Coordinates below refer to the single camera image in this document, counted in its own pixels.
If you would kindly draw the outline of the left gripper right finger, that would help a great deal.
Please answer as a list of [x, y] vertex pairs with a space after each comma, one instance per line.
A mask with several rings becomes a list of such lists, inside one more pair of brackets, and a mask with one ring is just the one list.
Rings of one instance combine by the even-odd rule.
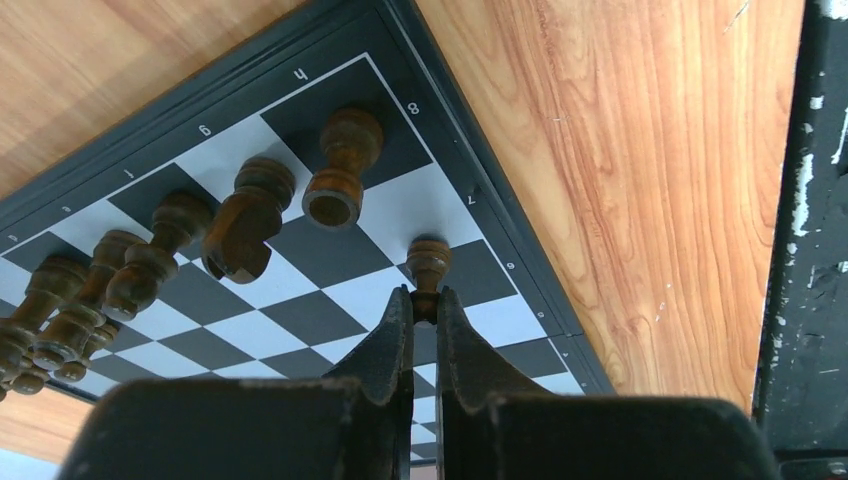
[[559, 395], [472, 327], [457, 293], [437, 307], [442, 479], [775, 479], [735, 405], [700, 397]]

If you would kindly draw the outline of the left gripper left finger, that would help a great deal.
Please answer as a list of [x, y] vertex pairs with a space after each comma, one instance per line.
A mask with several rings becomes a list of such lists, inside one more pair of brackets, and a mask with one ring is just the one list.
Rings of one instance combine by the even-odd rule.
[[137, 380], [87, 418], [62, 479], [406, 479], [413, 308], [395, 288], [377, 327], [318, 378]]

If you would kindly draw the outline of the dark pawn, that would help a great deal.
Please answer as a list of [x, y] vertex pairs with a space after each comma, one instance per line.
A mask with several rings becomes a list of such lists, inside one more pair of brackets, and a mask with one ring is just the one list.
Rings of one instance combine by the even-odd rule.
[[451, 248], [441, 239], [418, 237], [409, 246], [405, 265], [415, 286], [410, 293], [415, 323], [437, 323], [438, 288], [451, 262]]

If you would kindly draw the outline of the black silver chess board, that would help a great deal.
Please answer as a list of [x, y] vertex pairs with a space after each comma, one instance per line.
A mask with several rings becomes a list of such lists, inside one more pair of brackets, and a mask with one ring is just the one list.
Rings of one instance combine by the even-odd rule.
[[613, 388], [414, 1], [309, 1], [1, 202], [1, 400], [307, 380], [440, 285], [554, 394]]

